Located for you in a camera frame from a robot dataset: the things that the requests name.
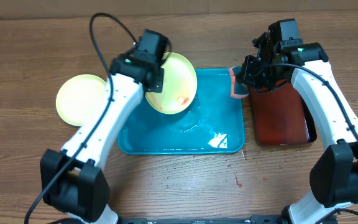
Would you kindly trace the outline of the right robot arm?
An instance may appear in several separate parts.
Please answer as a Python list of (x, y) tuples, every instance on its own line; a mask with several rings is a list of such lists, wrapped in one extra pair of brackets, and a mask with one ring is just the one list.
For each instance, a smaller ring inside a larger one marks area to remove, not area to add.
[(310, 171), (310, 191), (285, 207), (280, 223), (331, 222), (358, 203), (358, 118), (339, 89), (329, 57), (319, 43), (304, 44), (263, 33), (253, 39), (235, 81), (274, 90), (287, 83), (300, 94), (321, 134), (324, 152)]

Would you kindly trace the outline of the yellow plate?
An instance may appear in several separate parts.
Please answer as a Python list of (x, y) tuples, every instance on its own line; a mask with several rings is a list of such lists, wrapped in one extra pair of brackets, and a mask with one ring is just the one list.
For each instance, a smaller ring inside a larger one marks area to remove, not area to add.
[(190, 106), (195, 99), (198, 79), (191, 62), (178, 53), (165, 53), (161, 93), (147, 92), (146, 100), (151, 107), (163, 114), (177, 114)]
[(105, 85), (102, 78), (92, 74), (81, 74), (67, 80), (55, 100), (59, 117), (72, 126), (84, 125)]

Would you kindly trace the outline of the orange sponge with green scourer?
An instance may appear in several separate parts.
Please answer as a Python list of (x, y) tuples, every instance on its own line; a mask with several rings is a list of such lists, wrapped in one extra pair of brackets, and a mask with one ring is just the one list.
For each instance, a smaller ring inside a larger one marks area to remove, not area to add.
[(230, 97), (234, 99), (243, 99), (249, 95), (248, 89), (242, 83), (236, 82), (236, 75), (241, 72), (241, 67), (231, 67), (228, 69), (231, 78)]

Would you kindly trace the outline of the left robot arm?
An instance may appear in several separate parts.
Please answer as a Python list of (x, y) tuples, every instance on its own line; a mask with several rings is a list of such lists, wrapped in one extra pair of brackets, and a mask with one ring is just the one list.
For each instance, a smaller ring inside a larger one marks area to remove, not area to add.
[(40, 160), (43, 201), (68, 218), (60, 223), (117, 223), (108, 205), (110, 189), (103, 174), (108, 155), (128, 116), (146, 91), (161, 92), (161, 57), (120, 55), (112, 61), (104, 93), (90, 118), (63, 145)]

